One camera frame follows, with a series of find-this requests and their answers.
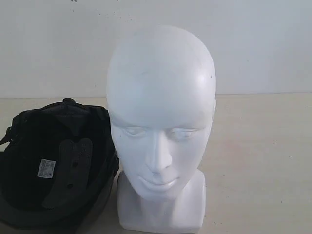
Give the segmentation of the white mannequin head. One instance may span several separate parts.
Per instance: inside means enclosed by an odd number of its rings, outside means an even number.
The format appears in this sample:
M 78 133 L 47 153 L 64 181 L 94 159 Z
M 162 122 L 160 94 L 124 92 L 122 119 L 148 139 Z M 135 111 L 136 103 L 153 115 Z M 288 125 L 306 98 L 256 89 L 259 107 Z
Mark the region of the white mannequin head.
M 116 47 L 107 74 L 112 138 L 120 158 L 124 225 L 195 226 L 205 210 L 198 169 L 216 108 L 215 66 L 194 34 L 142 29 Z

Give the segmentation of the black helmet with tinted visor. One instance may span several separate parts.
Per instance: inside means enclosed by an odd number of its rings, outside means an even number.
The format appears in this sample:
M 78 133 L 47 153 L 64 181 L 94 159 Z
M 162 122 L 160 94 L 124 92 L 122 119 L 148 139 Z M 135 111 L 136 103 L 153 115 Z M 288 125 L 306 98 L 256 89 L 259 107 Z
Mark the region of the black helmet with tinted visor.
M 111 193 L 119 159 L 102 106 L 65 98 L 22 111 L 0 142 L 1 223 L 75 230 L 100 194 Z

